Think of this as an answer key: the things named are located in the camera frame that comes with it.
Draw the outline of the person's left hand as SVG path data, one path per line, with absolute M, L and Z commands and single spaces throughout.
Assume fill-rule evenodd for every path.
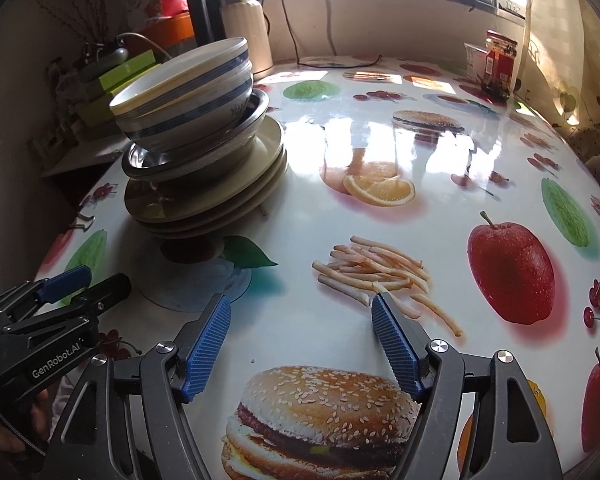
M 23 416 L 23 409 L 16 408 L 16 414 L 0 415 L 0 452 L 22 453 L 26 450 L 23 437 L 30 439 L 34 434 L 33 443 L 46 441 L 50 436 L 50 393 L 47 389 L 36 395 L 29 408 L 28 422 Z

